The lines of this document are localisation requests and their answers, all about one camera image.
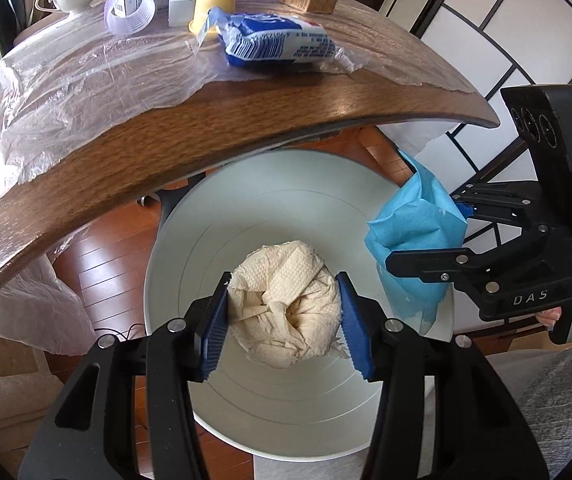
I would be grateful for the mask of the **blue cloth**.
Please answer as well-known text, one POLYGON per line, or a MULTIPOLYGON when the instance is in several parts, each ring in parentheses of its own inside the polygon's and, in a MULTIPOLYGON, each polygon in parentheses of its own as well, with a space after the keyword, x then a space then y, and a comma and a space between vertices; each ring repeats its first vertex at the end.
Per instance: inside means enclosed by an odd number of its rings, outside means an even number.
POLYGON ((419 278, 396 278, 386 269, 386 258, 396 250, 458 248, 464 241, 467 221, 426 167, 406 153, 401 157, 412 168, 412 177, 368 222, 365 245, 376 260, 393 315, 424 335, 436 319, 447 286, 419 278))

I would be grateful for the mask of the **beige paper towel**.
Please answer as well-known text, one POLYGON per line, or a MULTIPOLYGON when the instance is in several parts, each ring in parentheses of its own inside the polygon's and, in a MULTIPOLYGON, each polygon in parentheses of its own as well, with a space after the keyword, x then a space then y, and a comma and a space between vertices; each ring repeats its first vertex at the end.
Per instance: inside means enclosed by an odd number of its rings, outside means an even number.
POLYGON ((302 240, 251 252, 231 274, 227 294, 228 325, 249 361, 285 370, 322 356, 349 356, 338 336, 338 282, 302 240))

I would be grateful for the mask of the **blue white tissue pack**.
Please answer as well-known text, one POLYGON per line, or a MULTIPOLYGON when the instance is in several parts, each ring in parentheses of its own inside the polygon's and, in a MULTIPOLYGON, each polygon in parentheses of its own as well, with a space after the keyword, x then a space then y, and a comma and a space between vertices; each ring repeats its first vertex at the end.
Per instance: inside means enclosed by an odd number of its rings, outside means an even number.
POLYGON ((215 6, 189 30, 198 44, 220 42, 229 65, 245 70, 279 70, 310 65, 322 72, 352 73, 365 58, 338 46, 324 27, 294 15, 227 13, 215 6))

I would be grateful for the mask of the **white round trash bin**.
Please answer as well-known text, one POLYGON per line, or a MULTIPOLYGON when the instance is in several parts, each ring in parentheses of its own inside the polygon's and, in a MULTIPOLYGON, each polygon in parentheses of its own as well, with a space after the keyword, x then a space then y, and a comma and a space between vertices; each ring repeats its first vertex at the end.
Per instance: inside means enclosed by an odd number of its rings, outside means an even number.
POLYGON ((393 182, 337 155, 278 150, 232 162, 163 222, 145 280, 149 330, 222 292, 215 370, 189 394, 198 422, 275 460, 330 460, 371 443, 381 387, 353 366, 337 276, 387 318, 449 340, 453 299, 414 304, 382 283, 365 238, 393 182))

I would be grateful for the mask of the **folding shoji screen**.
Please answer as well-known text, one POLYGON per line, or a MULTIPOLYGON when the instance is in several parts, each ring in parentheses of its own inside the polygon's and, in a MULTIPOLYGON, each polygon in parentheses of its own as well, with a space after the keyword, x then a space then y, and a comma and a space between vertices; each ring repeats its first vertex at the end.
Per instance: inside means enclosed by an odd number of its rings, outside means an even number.
POLYGON ((383 0, 379 11, 459 70, 500 120, 495 129, 408 122, 383 132, 450 193, 478 182, 535 179, 500 92, 572 84, 572 0, 383 0))

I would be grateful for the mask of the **clear plastic table cover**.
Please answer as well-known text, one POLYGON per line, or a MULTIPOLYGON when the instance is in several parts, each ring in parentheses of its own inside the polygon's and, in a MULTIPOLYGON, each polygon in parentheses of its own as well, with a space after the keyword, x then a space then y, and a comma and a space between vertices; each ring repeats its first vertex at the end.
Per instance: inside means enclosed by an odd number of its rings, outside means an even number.
MULTIPOLYGON (((338 48, 319 68, 367 68, 404 86, 472 93, 470 81, 407 30, 353 0, 304 14, 338 48)), ((0 198, 107 130, 154 108, 179 105, 214 81, 254 79, 214 40, 156 18, 142 32, 111 35, 94 6, 24 40, 0 61, 0 198)))

